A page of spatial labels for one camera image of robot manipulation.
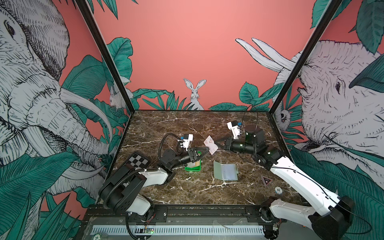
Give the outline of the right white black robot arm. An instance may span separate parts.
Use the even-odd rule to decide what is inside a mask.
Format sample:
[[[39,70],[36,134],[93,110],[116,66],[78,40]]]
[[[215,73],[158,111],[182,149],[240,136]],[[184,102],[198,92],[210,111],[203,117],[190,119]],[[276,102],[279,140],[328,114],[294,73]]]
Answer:
[[[340,240],[353,222],[355,202],[339,197],[301,171],[282,151],[267,145],[265,133],[259,127],[247,131],[245,140],[239,139],[238,126],[229,126],[232,136],[214,143],[225,151],[251,155],[266,170],[280,177],[309,203],[308,207],[291,204],[270,197],[260,205],[258,217],[266,223],[264,235],[275,240],[279,235],[279,221],[288,220],[313,230],[322,240]]]

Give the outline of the green plastic card tray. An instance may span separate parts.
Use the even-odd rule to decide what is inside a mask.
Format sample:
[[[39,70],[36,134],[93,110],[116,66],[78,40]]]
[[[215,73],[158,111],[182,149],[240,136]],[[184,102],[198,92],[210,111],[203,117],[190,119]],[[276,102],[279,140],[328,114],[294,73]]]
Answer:
[[[185,171],[187,172],[199,172],[201,171],[201,160],[196,161],[194,163],[188,163],[185,167]]]

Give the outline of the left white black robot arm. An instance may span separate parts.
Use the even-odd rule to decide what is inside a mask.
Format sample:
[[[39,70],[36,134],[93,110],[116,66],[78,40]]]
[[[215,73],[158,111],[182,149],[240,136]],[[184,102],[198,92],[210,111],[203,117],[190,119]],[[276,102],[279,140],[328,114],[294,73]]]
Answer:
[[[166,150],[160,156],[160,164],[152,169],[136,169],[130,164],[122,165],[99,190],[103,206],[116,214],[133,212],[144,216],[152,204],[140,191],[152,185],[164,185],[175,176],[174,169],[188,163],[200,161],[209,153],[208,147],[189,148],[187,152],[176,155]]]

